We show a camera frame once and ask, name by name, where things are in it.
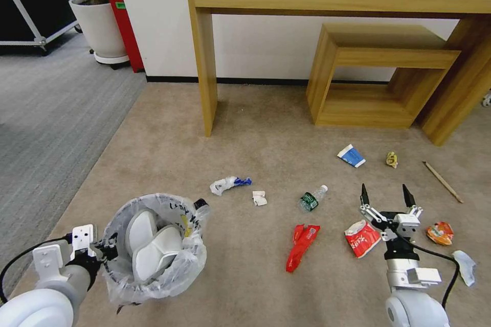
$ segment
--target carpet floor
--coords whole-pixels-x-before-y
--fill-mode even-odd
[[[145,85],[99,65],[75,31],[56,45],[0,57],[0,268],[50,234]],[[8,272],[7,293],[29,263]]]
[[[125,307],[116,315],[99,275],[80,311],[77,327],[148,326],[352,326],[388,325],[385,246],[357,260],[343,231],[362,217],[362,183],[379,210],[404,210],[405,183],[424,208],[419,245],[450,254],[461,249],[477,263],[476,284],[459,279],[447,311],[454,326],[488,326],[491,309],[491,110],[477,107],[441,148],[417,128],[408,130],[315,127],[305,88],[220,85],[211,138],[203,135],[195,84],[148,84],[93,167],[53,236],[95,223],[100,230],[129,199],[156,192],[203,197],[213,208],[204,234],[205,269],[183,294]],[[367,159],[355,169],[336,157],[352,143]],[[385,165],[389,150],[399,167]],[[421,163],[427,160],[464,199],[459,204]],[[252,187],[216,197],[209,185],[227,175],[251,176]],[[304,213],[297,199],[322,184],[326,199]],[[266,191],[255,207],[252,190]],[[449,222],[454,244],[431,243],[425,227]],[[285,272],[297,224],[321,226],[293,273]],[[443,284],[429,294],[441,300],[452,263],[421,254],[422,267],[440,270]],[[27,272],[17,292],[29,290]]]

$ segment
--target black baseboard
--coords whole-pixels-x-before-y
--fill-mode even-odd
[[[269,78],[217,78],[220,84],[256,84],[256,85],[284,85],[284,86],[306,86],[307,79],[269,79]],[[147,82],[152,83],[197,83],[198,77],[149,77]],[[373,81],[344,81],[333,80],[333,83],[355,83],[355,84],[387,84],[388,82]]]

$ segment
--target trash can liner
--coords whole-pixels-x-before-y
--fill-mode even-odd
[[[133,277],[124,235],[132,217],[145,208],[158,215],[157,229],[170,224],[179,229],[183,237],[183,250],[162,275],[143,285]],[[202,229],[210,211],[208,205],[195,210],[190,199],[165,193],[148,194],[122,206],[106,226],[103,235],[106,240],[114,233],[118,234],[118,257],[104,265],[109,300],[119,306],[143,303],[148,299],[176,296],[188,289],[205,266],[206,247],[202,240]]]

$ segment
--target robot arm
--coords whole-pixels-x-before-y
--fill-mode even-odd
[[[368,199],[362,185],[360,212],[381,231],[387,245],[387,281],[391,296],[386,300],[386,312],[392,327],[450,327],[442,305],[423,290],[441,283],[435,268],[421,268],[419,256],[414,252],[411,237],[420,226],[423,210],[403,185],[404,200],[408,208],[402,212],[379,212]]]
[[[39,276],[35,290],[21,294],[0,308],[6,327],[72,327],[78,309],[94,284],[101,264],[117,257],[116,239],[94,242],[93,225],[75,227],[71,245],[58,240],[32,251]]]

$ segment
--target yellow wrapper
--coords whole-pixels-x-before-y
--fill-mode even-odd
[[[398,162],[397,162],[397,155],[395,154],[395,152],[387,153],[387,159],[385,160],[385,163],[397,169]]]

